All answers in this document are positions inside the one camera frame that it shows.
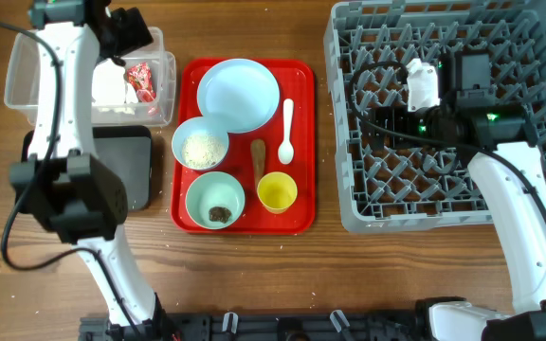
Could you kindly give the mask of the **light blue bowl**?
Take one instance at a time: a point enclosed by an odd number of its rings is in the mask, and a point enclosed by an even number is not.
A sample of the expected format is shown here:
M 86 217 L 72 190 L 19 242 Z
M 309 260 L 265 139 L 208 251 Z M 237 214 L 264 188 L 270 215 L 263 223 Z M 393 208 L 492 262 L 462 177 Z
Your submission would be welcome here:
M 215 120 L 193 117 L 176 128 L 171 146 L 175 159 L 183 167 L 210 171 L 225 159 L 229 136 Z

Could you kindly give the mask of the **white plastic spoon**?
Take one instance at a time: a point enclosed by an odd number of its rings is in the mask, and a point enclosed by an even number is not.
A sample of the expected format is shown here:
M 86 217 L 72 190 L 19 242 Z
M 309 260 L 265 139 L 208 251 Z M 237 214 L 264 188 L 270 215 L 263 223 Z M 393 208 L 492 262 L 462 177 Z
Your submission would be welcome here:
M 282 106 L 283 139 L 278 148 L 279 161 L 284 165 L 290 164 L 294 157 L 294 147 L 290 141 L 293 114 L 294 101 L 292 99 L 286 99 Z

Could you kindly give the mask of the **white rice pile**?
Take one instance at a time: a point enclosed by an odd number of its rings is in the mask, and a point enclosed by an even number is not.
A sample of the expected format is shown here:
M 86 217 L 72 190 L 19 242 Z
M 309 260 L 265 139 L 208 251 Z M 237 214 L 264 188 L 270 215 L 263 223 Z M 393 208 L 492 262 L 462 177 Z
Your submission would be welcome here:
M 220 138 L 207 134 L 190 135 L 182 145 L 184 162 L 195 170 L 215 166 L 224 158 L 226 151 L 227 147 Z

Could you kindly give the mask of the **yellow plastic cup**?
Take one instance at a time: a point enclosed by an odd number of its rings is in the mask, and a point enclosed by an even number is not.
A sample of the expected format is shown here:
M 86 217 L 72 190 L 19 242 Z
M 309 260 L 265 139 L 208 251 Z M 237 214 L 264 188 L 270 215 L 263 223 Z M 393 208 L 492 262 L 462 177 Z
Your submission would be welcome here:
M 290 175 L 273 171 L 258 182 L 257 195 L 267 211 L 281 214 L 296 202 L 298 186 Z

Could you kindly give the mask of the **mint green bowl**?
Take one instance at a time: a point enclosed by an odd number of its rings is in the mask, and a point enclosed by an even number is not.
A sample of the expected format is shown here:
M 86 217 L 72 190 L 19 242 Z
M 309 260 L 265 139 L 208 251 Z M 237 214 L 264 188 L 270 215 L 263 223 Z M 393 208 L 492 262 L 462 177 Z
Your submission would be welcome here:
M 209 220 L 209 210 L 223 206 L 232 212 L 226 224 Z M 197 177 L 189 186 L 185 208 L 192 221 L 207 230 L 221 230 L 234 224 L 244 213 L 246 195 L 242 185 L 230 174 L 211 171 Z

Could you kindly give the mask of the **dark food scrap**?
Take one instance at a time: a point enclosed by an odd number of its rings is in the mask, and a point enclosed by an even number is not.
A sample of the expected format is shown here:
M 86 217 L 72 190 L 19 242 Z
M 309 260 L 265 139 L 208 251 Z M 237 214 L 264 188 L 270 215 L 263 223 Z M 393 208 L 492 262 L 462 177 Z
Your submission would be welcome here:
M 232 216 L 232 212 L 223 206 L 214 206 L 209 210 L 209 220 L 214 223 L 226 224 Z

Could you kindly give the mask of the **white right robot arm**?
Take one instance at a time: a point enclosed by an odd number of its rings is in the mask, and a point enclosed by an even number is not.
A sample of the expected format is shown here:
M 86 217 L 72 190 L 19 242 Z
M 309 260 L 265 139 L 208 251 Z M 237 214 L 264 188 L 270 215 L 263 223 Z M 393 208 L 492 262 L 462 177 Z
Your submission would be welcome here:
M 484 51 L 445 55 L 435 65 L 414 59 L 364 68 L 380 67 L 407 86 L 407 106 L 368 114 L 365 105 L 354 105 L 354 115 L 392 141 L 456 150 L 490 211 L 511 280 L 514 314 L 466 301 L 426 302 L 426 337 L 546 340 L 546 181 L 525 107 L 497 99 Z

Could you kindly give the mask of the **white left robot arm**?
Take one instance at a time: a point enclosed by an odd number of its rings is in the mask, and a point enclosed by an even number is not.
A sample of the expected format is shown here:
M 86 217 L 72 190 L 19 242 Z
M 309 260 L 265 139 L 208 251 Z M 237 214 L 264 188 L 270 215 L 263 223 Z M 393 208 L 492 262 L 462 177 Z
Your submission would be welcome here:
M 32 215 L 69 244 L 89 268 L 108 306 L 114 340 L 159 340 L 167 319 L 125 236 L 125 186 L 98 158 L 92 126 L 94 69 L 152 42 L 136 8 L 106 1 L 35 1 L 27 37 L 38 45 L 37 121 L 24 161 L 9 169 L 10 213 Z

